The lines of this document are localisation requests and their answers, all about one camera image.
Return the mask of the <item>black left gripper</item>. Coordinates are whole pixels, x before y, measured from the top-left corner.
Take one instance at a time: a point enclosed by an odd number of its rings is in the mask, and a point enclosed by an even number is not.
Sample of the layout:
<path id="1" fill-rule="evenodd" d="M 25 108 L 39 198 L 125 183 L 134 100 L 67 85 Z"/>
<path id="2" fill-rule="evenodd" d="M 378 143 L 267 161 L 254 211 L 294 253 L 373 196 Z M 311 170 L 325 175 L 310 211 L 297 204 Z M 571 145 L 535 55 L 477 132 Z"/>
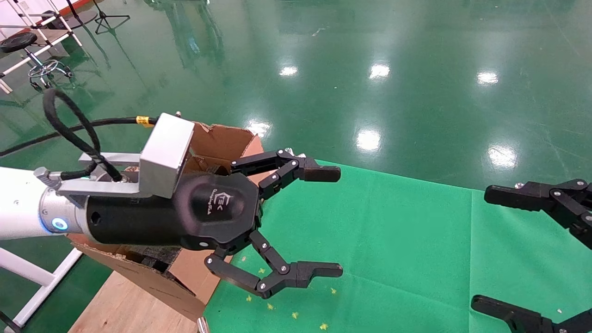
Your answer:
<path id="1" fill-rule="evenodd" d="M 253 154 L 230 163 L 232 175 L 184 175 L 172 198 L 99 197 L 87 199 L 88 237 L 100 244 L 216 249 L 205 259 L 208 270 L 262 299 L 285 288 L 307 288 L 313 278 L 339 278 L 338 263 L 287 263 L 260 227 L 260 198 L 268 200 L 294 180 L 336 183 L 338 166 L 319 165 L 287 149 Z M 269 173 L 258 186 L 247 177 Z M 227 251 L 251 244 L 271 273 L 259 278 L 227 263 Z"/>

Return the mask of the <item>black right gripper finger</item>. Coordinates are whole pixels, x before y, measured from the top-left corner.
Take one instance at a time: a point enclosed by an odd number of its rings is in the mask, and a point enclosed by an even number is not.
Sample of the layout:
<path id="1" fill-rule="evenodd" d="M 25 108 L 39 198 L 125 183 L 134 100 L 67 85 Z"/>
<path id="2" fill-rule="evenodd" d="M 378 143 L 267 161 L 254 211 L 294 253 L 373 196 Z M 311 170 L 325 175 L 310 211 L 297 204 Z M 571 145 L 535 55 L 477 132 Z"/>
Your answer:
<path id="1" fill-rule="evenodd" d="M 514 187 L 490 185 L 487 203 L 526 211 L 543 211 L 588 249 L 592 248 L 592 185 L 583 179 L 559 184 L 529 181 Z"/>
<path id="2" fill-rule="evenodd" d="M 527 308 L 483 295 L 475 295 L 471 308 L 476 312 L 504 321 L 512 333 L 590 333 L 592 310 L 586 310 L 559 323 Z"/>

